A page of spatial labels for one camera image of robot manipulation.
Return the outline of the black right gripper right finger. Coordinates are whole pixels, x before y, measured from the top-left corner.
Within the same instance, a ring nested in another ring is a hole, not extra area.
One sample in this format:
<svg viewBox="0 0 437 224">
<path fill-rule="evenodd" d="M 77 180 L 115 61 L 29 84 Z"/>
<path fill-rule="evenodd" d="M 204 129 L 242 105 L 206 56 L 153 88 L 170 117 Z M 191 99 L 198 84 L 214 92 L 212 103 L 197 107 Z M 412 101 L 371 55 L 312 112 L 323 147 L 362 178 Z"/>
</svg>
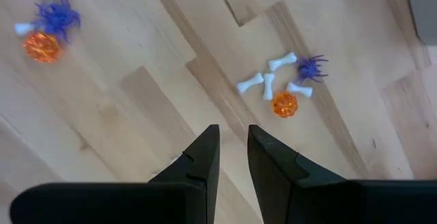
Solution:
<svg viewBox="0 0 437 224">
<path fill-rule="evenodd" d="M 434 180 L 347 180 L 257 125 L 248 160 L 265 223 L 435 223 Z"/>
</svg>

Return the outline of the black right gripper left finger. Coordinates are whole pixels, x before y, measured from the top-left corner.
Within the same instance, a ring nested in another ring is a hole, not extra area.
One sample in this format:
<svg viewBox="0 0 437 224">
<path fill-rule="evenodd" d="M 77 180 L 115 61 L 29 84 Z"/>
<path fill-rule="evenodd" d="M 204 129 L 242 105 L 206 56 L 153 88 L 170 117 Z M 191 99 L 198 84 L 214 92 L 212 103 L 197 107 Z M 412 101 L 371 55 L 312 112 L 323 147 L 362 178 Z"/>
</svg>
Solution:
<svg viewBox="0 0 437 224">
<path fill-rule="evenodd" d="M 47 183 L 10 205 L 13 223 L 213 223 L 220 130 L 208 126 L 149 182 Z"/>
</svg>

